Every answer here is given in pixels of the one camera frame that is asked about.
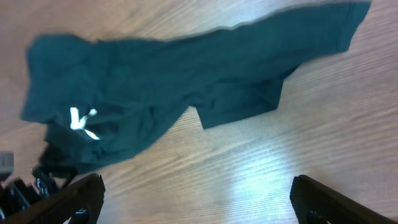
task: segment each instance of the garment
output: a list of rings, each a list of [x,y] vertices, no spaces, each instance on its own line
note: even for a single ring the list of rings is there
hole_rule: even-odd
[[[41,164],[83,173],[130,159],[188,106],[204,128],[276,109],[284,78],[303,62],[348,50],[369,6],[301,7],[171,41],[42,35],[27,51],[22,119],[48,126]],[[85,116],[74,129],[71,108]]]

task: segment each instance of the cloth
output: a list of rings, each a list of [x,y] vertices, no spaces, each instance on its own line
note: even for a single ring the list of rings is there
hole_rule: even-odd
[[[27,51],[22,119],[48,126],[43,165],[84,173],[130,159],[188,106],[203,128],[276,109],[284,78],[303,62],[348,50],[369,6],[301,7],[171,41],[42,35]]]

